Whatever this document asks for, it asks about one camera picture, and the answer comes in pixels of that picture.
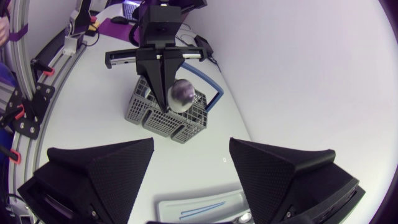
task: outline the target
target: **black bracket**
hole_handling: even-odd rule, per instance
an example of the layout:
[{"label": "black bracket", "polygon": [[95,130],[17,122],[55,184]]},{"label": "black bracket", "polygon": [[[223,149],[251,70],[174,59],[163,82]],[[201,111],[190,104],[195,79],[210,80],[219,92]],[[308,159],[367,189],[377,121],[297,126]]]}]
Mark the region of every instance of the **black bracket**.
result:
[{"label": "black bracket", "polygon": [[0,152],[3,153],[5,156],[9,157],[12,162],[15,162],[16,164],[21,163],[21,155],[19,154],[19,152],[13,149],[8,150],[1,145],[0,145]]},{"label": "black bracket", "polygon": [[111,61],[114,59],[135,57],[137,74],[145,77],[162,112],[166,113],[169,110],[167,91],[174,84],[175,74],[185,61],[184,54],[200,54],[200,61],[207,58],[203,47],[166,47],[164,49],[144,47],[106,52],[105,64],[108,68],[112,68]]},{"label": "black bracket", "polygon": [[33,99],[29,101],[22,97],[21,89],[18,86],[15,87],[8,101],[6,112],[2,116],[3,119],[0,119],[1,127],[12,122],[17,132],[31,139],[37,139],[40,125],[54,93],[54,87],[37,83]]},{"label": "black bracket", "polygon": [[44,64],[39,59],[32,59],[30,61],[30,67],[32,68],[36,79],[39,78],[39,74],[37,71],[42,71],[44,75],[52,76],[54,74],[54,68],[49,67],[48,65]]}]

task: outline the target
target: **black cable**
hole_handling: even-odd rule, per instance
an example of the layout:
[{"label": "black cable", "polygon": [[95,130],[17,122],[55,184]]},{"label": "black cable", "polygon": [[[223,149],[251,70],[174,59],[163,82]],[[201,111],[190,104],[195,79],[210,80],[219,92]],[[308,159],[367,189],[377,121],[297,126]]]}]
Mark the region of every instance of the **black cable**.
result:
[{"label": "black cable", "polygon": [[211,61],[213,64],[215,64],[218,67],[218,70],[221,72],[220,66],[218,65],[218,62],[216,59],[213,58],[213,56],[211,54],[207,55],[207,58],[209,59],[209,61]]},{"label": "black cable", "polygon": [[94,46],[98,42],[98,40],[100,39],[100,32],[98,31],[98,28],[93,26],[92,24],[90,24],[90,26],[94,27],[95,32],[97,33],[97,40],[94,42],[94,44],[82,44],[82,45],[85,45],[86,47]]},{"label": "black cable", "polygon": [[19,200],[21,200],[21,201],[23,201],[25,203],[25,200],[23,198],[21,198],[20,196],[16,195],[16,194],[6,194],[6,202],[7,202],[8,205],[10,204],[9,199],[12,198],[12,197],[16,198],[16,199],[19,199]]},{"label": "black cable", "polygon": [[191,29],[191,26],[185,23],[182,23],[183,25],[186,25],[189,29]]},{"label": "black cable", "polygon": [[136,30],[138,29],[138,27],[139,27],[139,24],[138,24],[138,23],[134,24],[134,26],[131,28],[130,33],[129,33],[129,40],[130,40],[130,43],[131,43],[132,45],[136,46],[136,47],[139,47],[139,42],[137,42],[137,41],[134,39],[134,33],[136,32]]},{"label": "black cable", "polygon": [[175,36],[175,38],[177,38],[179,41],[181,41],[183,44],[185,44],[186,46],[192,46],[192,44],[187,44],[183,39],[179,38],[177,35]]},{"label": "black cable", "polygon": [[192,36],[191,36],[191,35],[189,35],[189,34],[181,34],[181,35],[180,35],[180,38],[182,39],[182,36],[185,36],[185,35],[187,35],[187,36],[189,36],[189,37],[192,37]]}]

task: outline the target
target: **gray wire basket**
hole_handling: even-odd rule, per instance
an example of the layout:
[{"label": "gray wire basket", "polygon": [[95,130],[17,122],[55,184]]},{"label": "gray wire basket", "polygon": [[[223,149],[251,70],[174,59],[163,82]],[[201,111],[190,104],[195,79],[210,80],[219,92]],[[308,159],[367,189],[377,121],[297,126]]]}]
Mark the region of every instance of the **gray wire basket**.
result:
[{"label": "gray wire basket", "polygon": [[184,113],[163,113],[144,77],[138,79],[130,99],[126,120],[172,140],[185,143],[207,125],[206,96],[195,90],[195,101]]}]

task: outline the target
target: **shiny sphere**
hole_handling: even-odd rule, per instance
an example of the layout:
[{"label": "shiny sphere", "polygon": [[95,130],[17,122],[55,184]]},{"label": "shiny sphere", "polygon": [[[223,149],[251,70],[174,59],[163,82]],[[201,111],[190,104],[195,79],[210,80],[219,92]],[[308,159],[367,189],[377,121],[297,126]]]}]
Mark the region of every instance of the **shiny sphere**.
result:
[{"label": "shiny sphere", "polygon": [[195,100],[195,88],[188,80],[177,80],[167,92],[170,109],[176,113],[186,112]]},{"label": "shiny sphere", "polygon": [[247,222],[249,222],[251,220],[251,217],[252,217],[251,213],[247,212],[247,213],[243,214],[241,217],[239,217],[238,223],[239,224],[247,223]]}]

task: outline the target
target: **white table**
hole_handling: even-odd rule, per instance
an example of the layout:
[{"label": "white table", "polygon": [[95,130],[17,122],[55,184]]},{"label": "white table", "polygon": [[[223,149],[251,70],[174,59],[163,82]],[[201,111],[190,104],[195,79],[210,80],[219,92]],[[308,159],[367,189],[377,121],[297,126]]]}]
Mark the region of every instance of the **white table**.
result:
[{"label": "white table", "polygon": [[[117,4],[97,18],[102,22],[122,14],[121,4]],[[95,40],[95,37],[85,38],[89,44]],[[155,152],[129,220],[134,224],[156,220],[155,206],[162,200],[204,197],[241,189],[229,155],[229,138],[250,139],[218,68],[208,60],[186,61],[214,79],[224,89],[224,96],[210,111],[207,128],[185,144],[179,144],[124,119],[139,76],[133,64],[107,69],[104,55],[107,51],[131,48],[134,46],[128,42],[101,35],[96,45],[86,49],[65,82],[49,118],[40,165],[48,162],[46,149],[50,147],[78,149],[153,137]],[[208,99],[216,93],[183,68],[177,72],[177,78],[189,79]]]}]

